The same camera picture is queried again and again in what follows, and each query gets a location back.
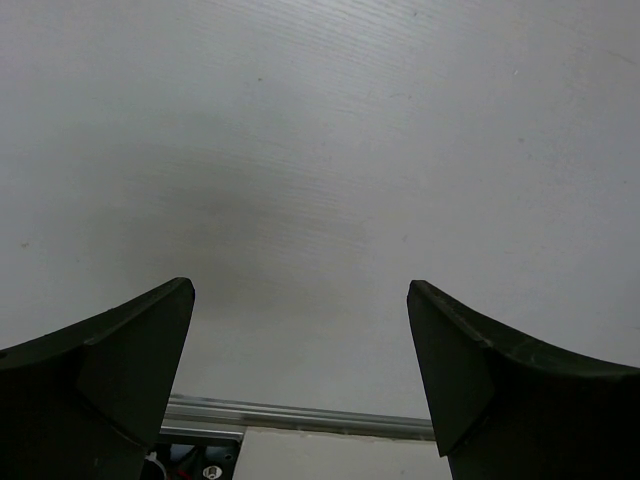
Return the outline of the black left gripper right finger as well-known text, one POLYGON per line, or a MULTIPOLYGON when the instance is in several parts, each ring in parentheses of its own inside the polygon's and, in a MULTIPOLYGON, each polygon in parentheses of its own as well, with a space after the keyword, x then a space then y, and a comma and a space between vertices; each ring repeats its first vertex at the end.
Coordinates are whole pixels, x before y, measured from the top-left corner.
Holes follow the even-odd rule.
POLYGON ((635 479, 639 371, 574 353, 411 282, 439 454, 456 479, 635 479))

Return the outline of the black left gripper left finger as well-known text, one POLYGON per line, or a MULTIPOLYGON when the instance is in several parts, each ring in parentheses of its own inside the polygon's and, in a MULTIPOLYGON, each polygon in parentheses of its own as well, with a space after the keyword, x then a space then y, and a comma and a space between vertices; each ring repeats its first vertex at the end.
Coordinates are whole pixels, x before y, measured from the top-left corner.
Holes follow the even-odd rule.
POLYGON ((156 442, 195 289, 174 278, 1 352, 4 479, 137 479, 156 442))

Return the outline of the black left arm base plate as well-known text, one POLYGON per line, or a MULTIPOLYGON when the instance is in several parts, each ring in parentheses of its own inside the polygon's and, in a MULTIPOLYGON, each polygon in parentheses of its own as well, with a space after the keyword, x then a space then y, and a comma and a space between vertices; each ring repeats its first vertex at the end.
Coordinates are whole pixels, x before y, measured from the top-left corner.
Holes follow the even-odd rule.
POLYGON ((147 452, 143 480, 232 479, 241 442, 232 438, 166 436, 147 452))

